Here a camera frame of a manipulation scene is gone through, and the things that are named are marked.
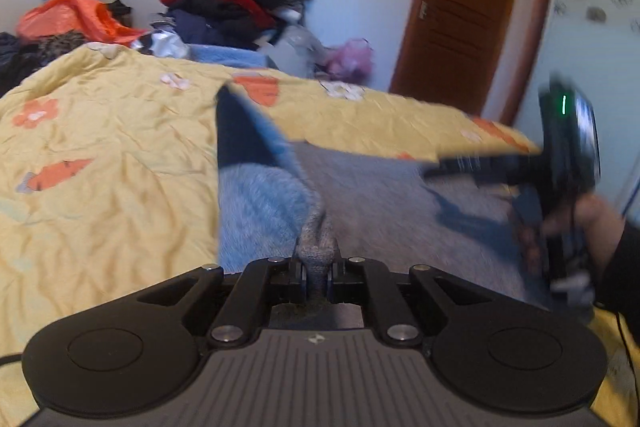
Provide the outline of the right hand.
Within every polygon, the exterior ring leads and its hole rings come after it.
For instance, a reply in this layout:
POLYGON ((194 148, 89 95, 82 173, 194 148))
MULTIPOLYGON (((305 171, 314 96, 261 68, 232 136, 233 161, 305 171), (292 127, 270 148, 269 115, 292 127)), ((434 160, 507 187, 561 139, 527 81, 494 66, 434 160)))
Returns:
POLYGON ((625 228, 626 221, 616 209, 605 199, 590 193, 575 202, 564 202, 540 225, 519 225, 515 232, 523 248, 525 264, 534 271, 541 264, 543 239, 579 229, 585 237, 592 271, 600 279, 613 259, 625 228))

